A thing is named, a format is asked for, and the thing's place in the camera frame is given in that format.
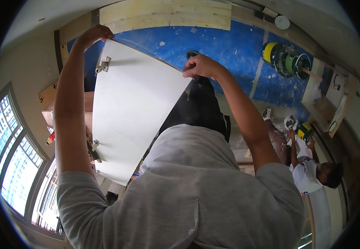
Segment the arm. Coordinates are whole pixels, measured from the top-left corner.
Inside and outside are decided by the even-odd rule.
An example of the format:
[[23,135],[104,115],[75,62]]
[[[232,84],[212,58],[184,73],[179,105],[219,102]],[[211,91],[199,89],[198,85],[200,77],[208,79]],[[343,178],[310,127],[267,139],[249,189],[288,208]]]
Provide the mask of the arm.
[[297,160],[297,153],[296,153],[296,143],[295,143],[295,134],[293,133],[292,129],[289,129],[289,137],[291,137],[292,140],[292,146],[291,146],[291,163],[292,167],[295,168],[299,161]]
[[255,172],[266,163],[281,163],[270,142],[262,116],[231,73],[211,58],[197,55],[186,63],[183,77],[194,75],[210,77],[222,87],[241,134],[251,150]]
[[84,122],[84,50],[94,41],[112,38],[109,28],[97,25],[75,42],[58,79],[54,102],[55,155],[58,174],[83,171],[94,177],[86,145]]
[[315,145],[315,141],[314,141],[313,138],[311,138],[311,139],[310,139],[310,144],[307,144],[306,146],[307,146],[307,148],[311,149],[311,152],[313,153],[313,160],[314,160],[315,162],[319,162],[318,156],[317,156],[317,152],[315,152],[315,147],[314,147],[314,145]]

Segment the cardboard box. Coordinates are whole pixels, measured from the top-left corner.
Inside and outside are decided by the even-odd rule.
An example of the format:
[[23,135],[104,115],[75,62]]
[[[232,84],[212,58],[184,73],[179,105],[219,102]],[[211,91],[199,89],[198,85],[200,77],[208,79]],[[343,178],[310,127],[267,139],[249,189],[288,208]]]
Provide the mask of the cardboard box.
[[42,111],[46,109],[46,107],[48,107],[48,105],[50,105],[54,101],[55,94],[57,91],[57,84],[58,82],[55,82],[54,84],[52,84],[51,86],[49,86],[39,94],[39,100],[42,106]]

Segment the dark hair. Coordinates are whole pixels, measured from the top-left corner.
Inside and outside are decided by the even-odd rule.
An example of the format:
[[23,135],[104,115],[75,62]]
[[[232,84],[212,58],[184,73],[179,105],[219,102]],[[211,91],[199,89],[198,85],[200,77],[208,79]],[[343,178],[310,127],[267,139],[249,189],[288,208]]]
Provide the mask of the dark hair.
[[327,182],[324,184],[330,188],[337,188],[342,181],[343,166],[341,163],[335,164],[327,176]]

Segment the white shirt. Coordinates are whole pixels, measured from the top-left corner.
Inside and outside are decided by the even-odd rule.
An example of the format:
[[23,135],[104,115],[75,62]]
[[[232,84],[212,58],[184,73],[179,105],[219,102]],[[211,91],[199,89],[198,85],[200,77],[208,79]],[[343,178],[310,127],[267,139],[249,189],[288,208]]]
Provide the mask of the white shirt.
[[91,175],[58,176],[58,210],[74,248],[287,249],[300,241],[304,206],[287,167],[240,172],[217,131],[167,128],[141,168],[112,206]]
[[321,165],[309,157],[299,157],[300,163],[294,168],[291,164],[289,170],[292,172],[293,180],[299,192],[312,193],[320,189],[323,185],[317,179],[317,167]]

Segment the paint bucket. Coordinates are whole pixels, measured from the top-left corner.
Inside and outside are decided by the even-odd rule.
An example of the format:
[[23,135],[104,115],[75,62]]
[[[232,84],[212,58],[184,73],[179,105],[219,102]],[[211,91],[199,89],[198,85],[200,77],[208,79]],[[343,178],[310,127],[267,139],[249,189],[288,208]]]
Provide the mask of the paint bucket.
[[308,142],[310,135],[313,133],[311,126],[306,123],[299,123],[296,128],[296,134],[305,142]]
[[302,71],[302,67],[311,70],[311,61],[306,54],[299,55],[290,45],[268,42],[263,44],[262,59],[270,64],[279,75],[292,77],[297,75],[301,79],[308,77],[308,74]]

